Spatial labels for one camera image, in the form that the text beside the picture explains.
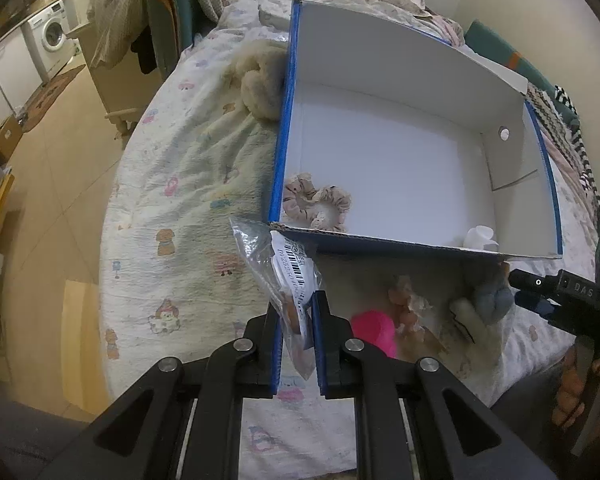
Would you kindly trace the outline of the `right hand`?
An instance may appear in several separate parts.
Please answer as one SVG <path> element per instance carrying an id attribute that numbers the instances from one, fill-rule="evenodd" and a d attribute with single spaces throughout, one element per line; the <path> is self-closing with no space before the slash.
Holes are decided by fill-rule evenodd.
<path id="1" fill-rule="evenodd" d="M 585 381 L 582 380 L 576 369 L 576 352 L 571 349 L 565 356 L 564 371 L 558 393 L 556 406 L 552 413 L 552 422 L 560 428 L 571 427 L 584 413 L 585 404 L 582 402 Z M 600 360 L 592 364 L 592 371 L 600 377 Z M 600 419 L 596 422 L 593 437 L 600 436 Z"/>

